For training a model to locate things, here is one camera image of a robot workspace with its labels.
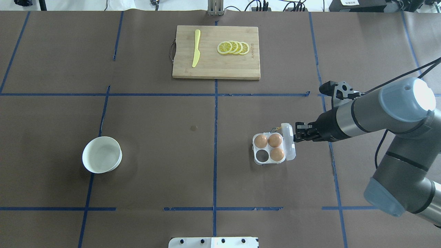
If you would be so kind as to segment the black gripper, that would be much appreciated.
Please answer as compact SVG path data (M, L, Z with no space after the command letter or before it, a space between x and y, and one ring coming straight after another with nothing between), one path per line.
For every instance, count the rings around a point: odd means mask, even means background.
M308 124L296 122L296 129L300 129L300 135L295 134L294 142L302 141L328 141L335 142L335 121L332 114L321 114L315 122Z

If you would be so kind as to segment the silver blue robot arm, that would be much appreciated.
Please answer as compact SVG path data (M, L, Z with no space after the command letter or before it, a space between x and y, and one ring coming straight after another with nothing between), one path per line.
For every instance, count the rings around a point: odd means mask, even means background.
M391 216L409 212L440 228L440 183L427 178L441 149L440 110L427 83L408 77L358 92L345 81L329 81L319 91L332 98L332 108L314 122L296 122L294 142L394 134L363 196Z

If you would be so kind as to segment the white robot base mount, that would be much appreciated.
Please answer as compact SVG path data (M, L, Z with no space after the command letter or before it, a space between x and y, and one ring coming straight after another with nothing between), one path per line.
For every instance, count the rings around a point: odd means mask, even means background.
M169 248L258 248L257 237L175 237Z

